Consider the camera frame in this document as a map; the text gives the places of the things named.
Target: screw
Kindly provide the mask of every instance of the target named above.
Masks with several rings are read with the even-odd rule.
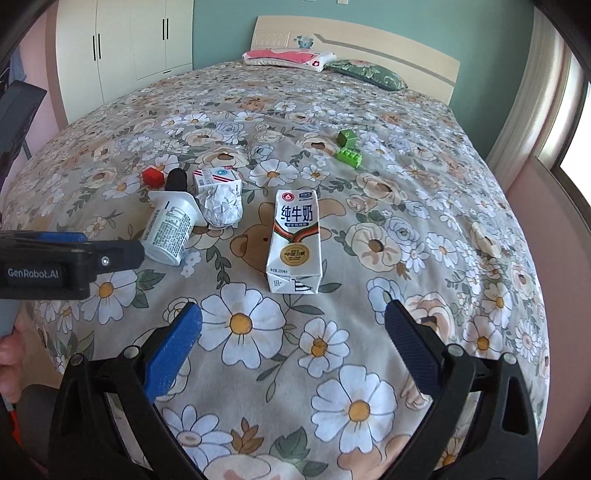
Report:
[[[503,355],[503,360],[507,362],[509,365],[515,365],[517,363],[517,357],[512,353],[506,353]]]
[[[123,356],[125,358],[135,358],[139,355],[139,348],[137,348],[135,345],[129,346],[127,347],[125,350],[123,350]]]
[[[455,343],[447,347],[447,351],[451,356],[461,357],[464,355],[464,349]]]
[[[77,353],[72,358],[70,358],[70,363],[76,367],[82,363],[82,360],[84,360],[84,355]]]

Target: hand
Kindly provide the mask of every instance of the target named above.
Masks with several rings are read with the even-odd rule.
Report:
[[[16,403],[22,393],[22,360],[25,355],[25,340],[22,335],[25,329],[24,320],[25,316],[21,311],[12,333],[0,339],[0,394],[11,403]]]

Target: bed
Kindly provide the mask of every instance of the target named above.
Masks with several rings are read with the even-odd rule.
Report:
[[[515,353],[541,431],[540,284],[503,192],[444,100],[237,61],[162,80],[69,126],[13,182],[5,229],[140,238],[150,165],[234,167],[244,216],[236,229],[194,228],[180,267],[146,260],[100,276],[85,301],[28,305],[56,368],[74,352],[98,359],[141,345],[195,301],[202,337],[156,405],[207,477],[373,480],[430,405],[383,334],[385,306],[399,299],[445,343],[485,358]],[[345,128],[359,137],[358,170],[333,158]],[[269,293],[277,189],[320,199],[318,295]],[[439,466],[455,460],[476,401]]]

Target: green toy block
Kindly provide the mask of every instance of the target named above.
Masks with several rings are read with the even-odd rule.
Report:
[[[352,130],[341,130],[336,142],[341,148],[355,148],[357,144],[357,135]]]
[[[346,163],[347,165],[351,165],[353,168],[359,168],[363,157],[361,153],[356,152],[355,150],[351,150],[350,148],[342,148],[337,154],[336,159]]]

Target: green pillow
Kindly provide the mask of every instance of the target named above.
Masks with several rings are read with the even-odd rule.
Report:
[[[364,60],[337,60],[328,64],[326,68],[371,83],[390,92],[398,92],[408,88],[408,85],[396,73],[386,67]]]

